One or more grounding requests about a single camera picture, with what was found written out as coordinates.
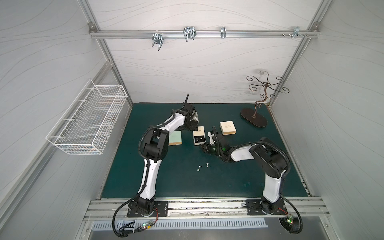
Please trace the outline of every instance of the white wire basket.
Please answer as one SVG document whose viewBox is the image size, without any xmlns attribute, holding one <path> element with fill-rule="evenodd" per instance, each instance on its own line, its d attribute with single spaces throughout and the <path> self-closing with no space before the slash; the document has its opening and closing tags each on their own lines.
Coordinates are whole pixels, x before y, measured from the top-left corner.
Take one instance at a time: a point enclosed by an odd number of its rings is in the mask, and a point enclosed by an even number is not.
<svg viewBox="0 0 384 240">
<path fill-rule="evenodd" d="M 95 85 L 92 80 L 89 81 L 92 87 L 86 88 L 90 85 L 88 82 L 46 137 L 67 154 L 103 154 L 127 99 L 127 93 L 121 85 Z M 85 92 L 85 98 L 77 100 L 84 90 L 89 91 Z M 79 102 L 71 117 L 64 119 Z"/>
</svg>

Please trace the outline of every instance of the jewelry stand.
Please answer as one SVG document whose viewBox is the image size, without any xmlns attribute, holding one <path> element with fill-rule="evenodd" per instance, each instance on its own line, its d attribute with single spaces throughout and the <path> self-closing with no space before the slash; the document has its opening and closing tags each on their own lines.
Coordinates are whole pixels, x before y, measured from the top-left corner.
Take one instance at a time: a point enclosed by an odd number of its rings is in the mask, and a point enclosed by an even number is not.
<svg viewBox="0 0 384 240">
<path fill-rule="evenodd" d="M 259 72 L 260 75 L 267 75 L 267 78 L 266 78 L 266 82 L 262 82 L 260 81 L 258 78 L 256 78 L 255 76 L 248 76 L 247 77 L 247 80 L 248 81 L 253 81 L 254 79 L 256 79 L 258 82 L 261 83 L 261 85 L 257 85 L 257 84 L 251 84 L 248 86 L 249 90 L 251 91 L 257 91 L 257 87 L 263 87 L 264 88 L 264 93 L 260 94 L 260 97 L 262 98 L 262 100 L 259 100 L 259 101 L 256 101 L 255 102 L 255 110 L 253 109 L 250 109 L 250 108 L 243 108 L 240 112 L 241 116 L 243 118 L 245 118 L 246 120 L 248 120 L 250 123 L 252 123 L 253 125 L 255 125 L 256 127 L 265 127 L 268 123 L 267 119 L 265 117 L 263 117 L 262 115 L 260 115 L 259 113 L 257 113 L 257 108 L 261 108 L 262 106 L 262 103 L 265 103 L 267 101 L 267 99 L 269 100 L 272 100 L 274 99 L 276 96 L 275 96 L 275 92 L 280 92 L 280 93 L 289 93 L 289 89 L 288 88 L 282 88 L 282 91 L 278 91 L 274 88 L 272 88 L 272 86 L 274 85 L 278 85 L 282 82 L 284 82 L 285 80 L 282 78 L 282 77 L 276 77 L 276 79 L 279 81 L 278 83 L 275 83 L 275 84 L 271 84 L 268 79 L 269 79 L 269 73 L 267 71 L 260 71 Z M 267 89 L 272 89 L 274 92 L 273 94 L 270 94 L 270 97 L 268 97 L 267 95 Z"/>
</svg>

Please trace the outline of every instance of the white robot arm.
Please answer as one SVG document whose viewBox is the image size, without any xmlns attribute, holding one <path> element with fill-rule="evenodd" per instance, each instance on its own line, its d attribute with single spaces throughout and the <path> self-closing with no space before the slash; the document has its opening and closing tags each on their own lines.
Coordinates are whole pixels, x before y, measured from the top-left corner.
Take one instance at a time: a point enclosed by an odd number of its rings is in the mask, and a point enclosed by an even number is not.
<svg viewBox="0 0 384 240">
<path fill-rule="evenodd" d="M 144 174 L 138 196 L 129 208 L 142 215 L 149 215 L 154 208 L 155 185 L 160 163 L 168 152 L 169 135 L 175 130 L 197 131 L 199 119 L 192 104 L 185 99 L 181 110 L 174 111 L 163 124 L 148 128 L 139 143 L 139 154 L 144 157 Z"/>
<path fill-rule="evenodd" d="M 208 132 L 209 143 L 202 149 L 205 153 L 215 154 L 224 162 L 256 160 L 265 173 L 265 185 L 261 200 L 262 211 L 272 214 L 276 203 L 280 201 L 282 180 L 290 171 L 288 156 L 266 137 L 254 143 L 247 143 L 230 148 L 222 134 L 215 127 Z"/>
</svg>

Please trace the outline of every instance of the metal track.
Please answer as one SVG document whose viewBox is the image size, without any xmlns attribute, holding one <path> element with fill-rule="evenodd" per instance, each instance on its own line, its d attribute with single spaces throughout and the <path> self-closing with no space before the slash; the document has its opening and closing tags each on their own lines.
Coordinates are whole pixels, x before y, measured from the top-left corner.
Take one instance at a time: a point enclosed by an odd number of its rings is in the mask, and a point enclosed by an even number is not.
<svg viewBox="0 0 384 240">
<path fill-rule="evenodd" d="M 308 25 L 308 28 L 309 29 L 317 29 L 320 25 L 320 22 L 321 20 L 323 19 L 325 13 L 327 12 L 328 10 L 328 7 L 329 5 L 331 4 L 332 0 L 322 0 L 322 2 L 320 3 L 318 9 L 316 10 L 316 13 L 315 15 L 313 16 L 311 22 L 309 23 Z M 289 76 L 291 75 L 293 69 L 295 68 L 296 66 L 296 63 L 299 61 L 300 57 L 302 56 L 304 50 L 307 48 L 308 46 L 308 43 L 310 42 L 310 38 L 303 38 L 299 45 L 297 46 L 297 49 L 295 51 L 295 53 L 293 54 L 292 56 L 292 59 L 291 61 L 289 62 L 286 70 L 284 71 L 284 74 L 282 75 L 282 78 L 287 80 L 289 78 Z M 273 98 L 270 103 L 269 103 L 269 107 L 271 108 L 273 106 L 273 104 L 275 103 L 278 95 L 280 94 L 280 90 L 283 88 L 284 84 L 286 83 L 287 81 L 284 81 L 283 83 L 281 83 L 280 85 L 278 85 L 277 87 L 277 92 L 275 93 L 275 98 Z"/>
<path fill-rule="evenodd" d="M 183 38 L 183 31 L 159 30 L 159 31 L 96 31 L 89 33 L 91 38 L 152 38 L 154 33 L 161 34 L 163 38 Z M 226 38 L 288 38 L 293 30 L 240 30 L 226 31 Z M 317 38 L 320 32 L 311 30 L 300 30 L 304 38 Z M 221 38 L 220 30 L 201 30 L 196 31 L 195 38 Z"/>
<path fill-rule="evenodd" d="M 90 7 L 90 5 L 88 3 L 88 0 L 78 0 L 78 2 L 79 2 L 81 10 L 84 13 L 85 18 L 87 19 L 88 26 L 90 28 L 92 28 L 92 29 L 96 29 L 96 30 L 100 29 L 100 27 L 99 27 L 99 25 L 98 25 L 98 23 L 96 21 L 96 18 L 93 15 L 91 7 Z M 99 43 L 101 51 L 103 52 L 103 54 L 104 54 L 105 58 L 107 59 L 107 61 L 112 62 L 112 73 L 115 76 L 115 78 L 116 78 L 117 82 L 119 83 L 119 85 L 122 85 L 124 90 L 125 90 L 125 92 L 128 94 L 127 103 L 128 103 L 128 105 L 130 107 L 132 107 L 133 106 L 133 102 L 132 102 L 131 96 L 129 95 L 128 89 L 125 86 L 125 83 L 122 80 L 120 72 L 118 71 L 118 69 L 116 67 L 116 63 L 115 63 L 115 61 L 114 61 L 114 59 L 112 57 L 111 51 L 109 50 L 107 43 L 105 42 L 104 39 L 97 39 L 97 42 Z"/>
<path fill-rule="evenodd" d="M 242 206 L 246 199 L 260 198 L 206 198 L 206 199 L 166 199 L 169 202 L 168 216 L 163 219 L 186 218 L 252 218 Z M 321 197 L 288 197 L 302 217 L 330 216 Z M 115 210 L 127 199 L 93 200 L 90 202 L 84 221 L 111 220 Z M 285 203 L 287 210 L 296 215 L 293 208 Z M 124 206 L 116 216 L 117 220 L 141 219 L 127 218 L 128 206 Z M 263 215 L 262 217 L 284 217 Z"/>
</svg>

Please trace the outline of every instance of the ventilation grille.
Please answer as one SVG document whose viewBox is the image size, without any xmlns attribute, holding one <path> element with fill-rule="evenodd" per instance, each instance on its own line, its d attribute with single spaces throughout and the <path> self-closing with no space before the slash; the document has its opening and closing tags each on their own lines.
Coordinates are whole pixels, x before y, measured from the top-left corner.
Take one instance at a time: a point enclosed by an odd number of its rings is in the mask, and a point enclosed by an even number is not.
<svg viewBox="0 0 384 240">
<path fill-rule="evenodd" d="M 118 220 L 116 228 L 135 222 L 135 228 L 148 220 Z M 150 229 L 235 229 L 235 228 L 265 228 L 262 217 L 255 218 L 212 218 L 212 219 L 160 219 Z M 111 221 L 95 221 L 94 231 L 112 230 Z"/>
</svg>

